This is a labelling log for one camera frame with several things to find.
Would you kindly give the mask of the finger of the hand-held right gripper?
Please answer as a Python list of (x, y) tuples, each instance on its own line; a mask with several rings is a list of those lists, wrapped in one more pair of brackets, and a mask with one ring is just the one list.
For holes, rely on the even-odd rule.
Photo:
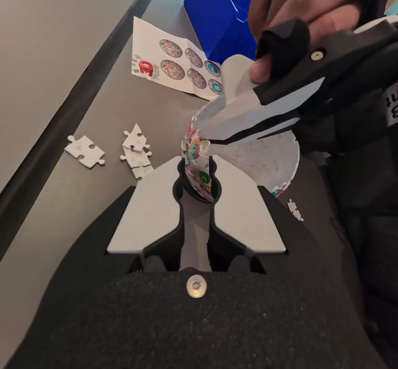
[(223, 95), (200, 115), (196, 128), (204, 140), (224, 140), (266, 120), (302, 118), (299, 108), (321, 87), (325, 77), (304, 78), (304, 70), (271, 84), (253, 83), (249, 70), (254, 61), (243, 55), (227, 58), (221, 66)]
[(224, 140), (214, 139), (213, 143), (215, 145), (227, 146), (235, 143), (250, 142), (253, 140), (260, 140), (266, 137), (284, 133), (291, 130), (291, 128), (301, 120), (301, 118), (290, 118), (282, 119), (282, 121), (276, 124), (276, 119), (266, 119), (253, 127), (245, 130), (241, 130), (231, 137)]

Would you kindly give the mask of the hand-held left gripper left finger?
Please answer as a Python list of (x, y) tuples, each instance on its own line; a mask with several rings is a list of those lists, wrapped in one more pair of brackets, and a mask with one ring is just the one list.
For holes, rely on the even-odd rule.
[(168, 271), (179, 271), (185, 242), (184, 170), (184, 159), (176, 156), (138, 182), (107, 253), (136, 255), (142, 265), (158, 256)]

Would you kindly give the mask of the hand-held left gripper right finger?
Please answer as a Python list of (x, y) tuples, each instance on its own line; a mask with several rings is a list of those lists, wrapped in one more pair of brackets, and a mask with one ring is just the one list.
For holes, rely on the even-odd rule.
[(249, 269), (259, 268), (258, 256), (283, 255), (287, 248), (264, 199), (265, 187), (222, 157), (209, 158), (211, 196), (209, 263), (226, 272), (232, 261), (246, 257)]

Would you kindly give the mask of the colourful puzzle ball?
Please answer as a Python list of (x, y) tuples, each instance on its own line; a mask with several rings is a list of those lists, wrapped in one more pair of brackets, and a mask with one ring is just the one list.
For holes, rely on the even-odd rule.
[(247, 174), (258, 186), (264, 186), (277, 197), (290, 185), (300, 159), (299, 143), (292, 131), (249, 142), (215, 145), (199, 138), (196, 128), (200, 115), (213, 107), (203, 106), (191, 119), (181, 143), (185, 160), (184, 187), (195, 199), (211, 203), (209, 157), (218, 155)]

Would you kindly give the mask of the row of white puzzle pieces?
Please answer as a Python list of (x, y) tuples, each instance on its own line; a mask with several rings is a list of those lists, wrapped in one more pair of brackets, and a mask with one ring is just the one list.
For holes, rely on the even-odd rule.
[(300, 222), (303, 222), (304, 219), (301, 216), (300, 211), (298, 210), (296, 203), (292, 201), (292, 199), (289, 199), (289, 201), (286, 203), (289, 211), (292, 213), (292, 215)]

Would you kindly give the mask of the two joined white puzzle pieces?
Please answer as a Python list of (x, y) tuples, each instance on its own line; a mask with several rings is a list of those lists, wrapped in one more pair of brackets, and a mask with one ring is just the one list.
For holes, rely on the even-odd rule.
[(120, 161), (127, 163), (134, 178), (140, 181), (154, 169), (150, 161), (150, 145), (137, 123), (131, 132), (124, 131), (124, 135), (126, 138), (121, 146), (123, 154)]

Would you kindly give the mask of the single white puzzle piece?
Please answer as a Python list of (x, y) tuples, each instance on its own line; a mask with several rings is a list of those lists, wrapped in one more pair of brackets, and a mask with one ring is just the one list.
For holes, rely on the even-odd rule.
[(75, 139), (74, 136), (69, 135), (67, 139), (69, 144), (64, 148), (64, 151), (75, 159), (79, 159), (79, 163), (84, 167), (92, 169), (97, 164), (100, 166), (105, 165), (105, 160), (103, 159), (105, 152), (98, 146), (94, 146), (87, 136)]

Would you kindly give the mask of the white puzzle leaflet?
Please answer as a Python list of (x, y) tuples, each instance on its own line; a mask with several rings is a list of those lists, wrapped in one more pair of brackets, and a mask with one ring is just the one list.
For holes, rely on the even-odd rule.
[(134, 17), (132, 75), (212, 101), (223, 95), (221, 65), (185, 38)]

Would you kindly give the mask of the blue plastic bin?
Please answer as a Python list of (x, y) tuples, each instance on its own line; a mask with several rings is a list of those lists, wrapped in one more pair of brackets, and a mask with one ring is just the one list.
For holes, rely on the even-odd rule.
[(207, 59), (222, 64), (233, 55), (256, 57), (248, 26), (251, 0), (184, 0), (186, 13)]

